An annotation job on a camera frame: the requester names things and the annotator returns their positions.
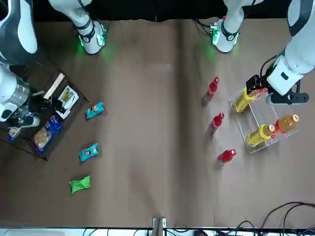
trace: teal snack packet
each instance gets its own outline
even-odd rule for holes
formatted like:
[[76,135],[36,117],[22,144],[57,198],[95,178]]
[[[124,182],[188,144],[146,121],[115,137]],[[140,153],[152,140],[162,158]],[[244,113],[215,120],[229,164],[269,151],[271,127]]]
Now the teal snack packet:
[[71,186],[71,194],[74,194],[79,190],[90,188],[90,176],[86,176],[82,180],[72,180],[69,183]]
[[81,162],[90,159],[92,156],[98,155],[98,143],[95,143],[79,152]]
[[102,113],[104,111],[104,105],[103,105],[103,102],[99,102],[97,103],[95,106],[91,107],[91,108],[88,108],[86,111],[85,111],[85,114],[87,116],[87,119],[90,119],[100,113]]

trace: yellow mustard bottle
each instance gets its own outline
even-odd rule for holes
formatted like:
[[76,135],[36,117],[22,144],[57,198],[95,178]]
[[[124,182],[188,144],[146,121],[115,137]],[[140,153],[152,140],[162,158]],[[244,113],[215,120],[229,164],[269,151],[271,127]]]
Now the yellow mustard bottle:
[[233,110],[237,113],[243,112],[243,110],[247,107],[249,102],[254,101],[254,99],[255,99],[254,91],[252,91],[250,94],[247,94],[247,89],[244,88],[241,96],[239,96],[233,103]]
[[274,131],[275,127],[272,124],[262,124],[256,131],[247,135],[246,143],[248,146],[255,147],[258,144],[271,139],[271,134]]

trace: brown tabletop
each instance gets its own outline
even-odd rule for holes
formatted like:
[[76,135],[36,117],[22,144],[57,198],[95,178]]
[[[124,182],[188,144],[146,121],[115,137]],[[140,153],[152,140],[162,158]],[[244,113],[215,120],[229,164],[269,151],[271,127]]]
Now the brown tabletop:
[[[228,100],[290,40],[286,20],[245,20],[238,44],[219,53],[190,20],[111,22],[106,48],[86,55],[71,23],[41,23],[44,48],[90,99],[48,162],[10,153],[0,165],[3,225],[259,227],[289,201],[315,201],[314,97],[311,73],[302,81],[309,102],[296,108],[302,131],[249,155]],[[208,107],[200,99],[218,76]],[[108,115],[86,122],[84,110],[103,101]],[[225,112],[211,142],[204,133]],[[79,164],[78,152],[98,142],[101,152]],[[235,148],[222,171],[212,163]],[[89,190],[70,195],[69,180],[91,175]],[[281,227],[285,209],[267,227]],[[315,211],[300,208],[287,227],[310,227]]]

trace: blue snack bag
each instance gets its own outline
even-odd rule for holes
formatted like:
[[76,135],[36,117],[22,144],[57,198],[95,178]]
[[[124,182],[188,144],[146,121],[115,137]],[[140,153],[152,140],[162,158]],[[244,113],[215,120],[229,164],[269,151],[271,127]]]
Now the blue snack bag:
[[90,159],[92,156],[98,155],[98,143],[93,144],[92,146],[88,147],[79,152],[81,162]]
[[85,113],[87,115],[87,119],[90,119],[104,111],[103,102],[97,103],[95,106],[88,108]]
[[45,126],[42,127],[33,138],[36,151],[43,153],[62,127],[63,125],[59,122],[58,118],[52,115],[47,120]]

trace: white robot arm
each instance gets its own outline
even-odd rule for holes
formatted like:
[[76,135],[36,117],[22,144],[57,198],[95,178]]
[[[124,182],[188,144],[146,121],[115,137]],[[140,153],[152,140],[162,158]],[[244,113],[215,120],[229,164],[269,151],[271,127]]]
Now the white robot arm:
[[223,53],[232,50],[237,42],[241,23],[244,20],[243,6],[253,6],[263,0],[223,0],[227,7],[225,19],[216,22],[218,31],[214,35],[213,44]]
[[[236,43],[244,19],[243,6],[255,5],[263,0],[225,0],[228,8],[225,20],[215,24],[217,34],[213,44],[222,52],[229,52]],[[315,1],[292,0],[287,20],[292,40],[269,66],[265,75],[254,75],[247,83],[247,92],[268,88],[267,103],[299,105],[309,100],[300,92],[300,79],[315,67]]]
[[[72,20],[85,51],[95,54],[105,45],[106,28],[92,21],[85,10],[84,6],[92,0],[83,1],[49,0],[57,11]],[[32,0],[8,0],[8,14],[0,21],[0,121],[18,119],[19,127],[39,125],[39,120],[28,112],[33,101],[30,86],[8,68],[26,65],[36,57],[32,11]],[[21,118],[21,114],[26,114],[27,119]]]
[[84,50],[88,54],[97,53],[104,45],[106,28],[97,21],[93,21],[84,6],[92,0],[49,0],[51,6],[73,22],[79,32]]

